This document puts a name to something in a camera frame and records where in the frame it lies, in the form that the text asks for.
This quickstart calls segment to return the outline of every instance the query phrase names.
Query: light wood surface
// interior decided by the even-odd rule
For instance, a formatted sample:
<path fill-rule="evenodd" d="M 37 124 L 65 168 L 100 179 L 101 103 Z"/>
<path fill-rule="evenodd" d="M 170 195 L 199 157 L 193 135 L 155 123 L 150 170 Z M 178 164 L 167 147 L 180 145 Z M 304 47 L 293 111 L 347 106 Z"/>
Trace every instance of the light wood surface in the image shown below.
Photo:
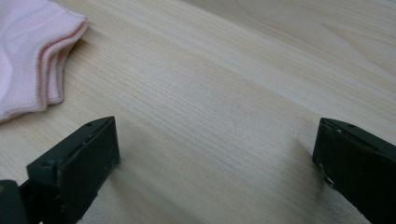
<path fill-rule="evenodd" d="M 85 223 L 368 223 L 321 180 L 321 117 L 396 144 L 394 0 L 58 0 L 89 29 L 65 100 L 0 125 L 0 179 L 114 115 Z"/>

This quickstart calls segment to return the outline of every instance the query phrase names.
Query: black plastic part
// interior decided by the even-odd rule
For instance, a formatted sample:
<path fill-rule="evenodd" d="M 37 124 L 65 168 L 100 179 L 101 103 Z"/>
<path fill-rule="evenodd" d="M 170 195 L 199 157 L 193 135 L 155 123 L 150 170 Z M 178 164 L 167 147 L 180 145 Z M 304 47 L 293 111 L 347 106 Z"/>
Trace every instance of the black plastic part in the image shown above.
<path fill-rule="evenodd" d="M 0 180 L 0 223 L 28 224 L 18 185 L 13 180 Z"/>
<path fill-rule="evenodd" d="M 0 214 L 26 217 L 31 224 L 77 223 L 119 163 L 114 117 L 89 122 L 29 164 L 29 179 L 18 193 L 7 193 L 8 197 L 21 198 L 24 212 L 21 202 L 0 201 L 4 206 Z"/>
<path fill-rule="evenodd" d="M 343 121 L 321 119 L 312 159 L 326 183 L 369 221 L 396 223 L 396 146 Z"/>

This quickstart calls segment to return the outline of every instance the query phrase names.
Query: pink fabric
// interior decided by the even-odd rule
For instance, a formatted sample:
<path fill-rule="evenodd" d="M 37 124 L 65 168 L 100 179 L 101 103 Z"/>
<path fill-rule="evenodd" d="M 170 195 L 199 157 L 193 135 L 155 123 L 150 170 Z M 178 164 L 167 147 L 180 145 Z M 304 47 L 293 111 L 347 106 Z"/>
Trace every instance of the pink fabric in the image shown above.
<path fill-rule="evenodd" d="M 0 123 L 63 98 L 67 55 L 86 18 L 47 0 L 0 0 Z"/>

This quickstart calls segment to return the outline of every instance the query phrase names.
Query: pink sock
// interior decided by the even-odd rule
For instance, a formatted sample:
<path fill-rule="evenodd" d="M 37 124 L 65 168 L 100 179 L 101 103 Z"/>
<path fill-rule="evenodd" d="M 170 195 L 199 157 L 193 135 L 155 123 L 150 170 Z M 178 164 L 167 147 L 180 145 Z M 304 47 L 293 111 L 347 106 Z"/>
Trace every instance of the pink sock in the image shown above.
<path fill-rule="evenodd" d="M 47 89 L 47 103 L 48 105 L 59 104 L 64 99 L 64 65 L 66 64 L 67 56 L 70 50 L 84 34 L 87 29 L 87 22 L 84 20 L 79 27 L 69 37 L 62 39 L 55 44 L 53 55 L 49 61 L 49 79 Z"/>
<path fill-rule="evenodd" d="M 51 59 L 63 62 L 59 52 L 86 27 L 85 17 L 47 0 L 0 2 L 0 122 L 60 102 L 50 93 L 62 85 L 64 63 Z"/>

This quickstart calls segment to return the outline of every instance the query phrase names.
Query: wood grain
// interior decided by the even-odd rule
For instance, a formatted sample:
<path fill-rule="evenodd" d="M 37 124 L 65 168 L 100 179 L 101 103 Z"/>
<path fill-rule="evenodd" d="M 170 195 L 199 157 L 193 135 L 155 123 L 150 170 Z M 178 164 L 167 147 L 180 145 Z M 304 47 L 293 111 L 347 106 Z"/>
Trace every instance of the wood grain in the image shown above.
<path fill-rule="evenodd" d="M 321 117 L 396 144 L 396 3 L 57 0 L 89 29 L 65 100 L 0 125 L 0 178 L 114 115 L 122 165 L 80 223 L 368 223 L 310 159 Z"/>

